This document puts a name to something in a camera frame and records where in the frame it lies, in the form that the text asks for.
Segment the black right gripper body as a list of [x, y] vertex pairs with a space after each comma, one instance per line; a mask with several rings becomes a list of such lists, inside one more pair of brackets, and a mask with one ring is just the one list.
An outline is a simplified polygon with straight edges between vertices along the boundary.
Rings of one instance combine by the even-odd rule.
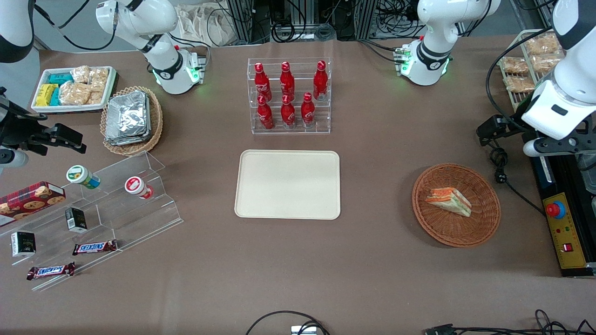
[[12, 110], [1, 110], [0, 140], [3, 147], [14, 150], [32, 151], [36, 154], [47, 154], [47, 147], [41, 144], [30, 144], [32, 136], [39, 135], [46, 128], [39, 121], [46, 121], [44, 114], [19, 113]]

